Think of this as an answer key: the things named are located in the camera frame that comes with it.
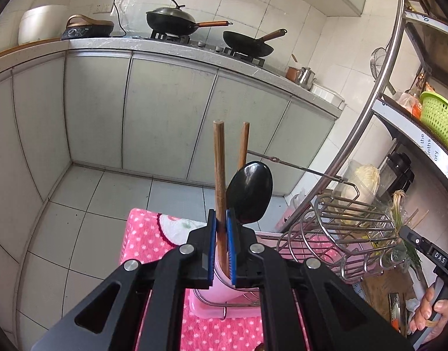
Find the right hand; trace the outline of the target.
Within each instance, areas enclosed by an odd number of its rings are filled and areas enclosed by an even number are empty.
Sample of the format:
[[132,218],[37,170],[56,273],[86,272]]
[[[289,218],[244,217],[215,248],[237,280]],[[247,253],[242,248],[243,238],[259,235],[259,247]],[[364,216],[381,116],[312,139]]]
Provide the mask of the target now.
[[432,331],[425,338],[424,343],[437,338],[448,324],[448,300],[438,300],[435,305],[432,306],[434,294],[434,286],[431,285],[425,291],[420,306],[416,309],[410,320],[410,330],[414,333],[417,330],[422,331],[426,328],[427,321],[430,320],[432,311],[441,314],[438,323],[432,328]]

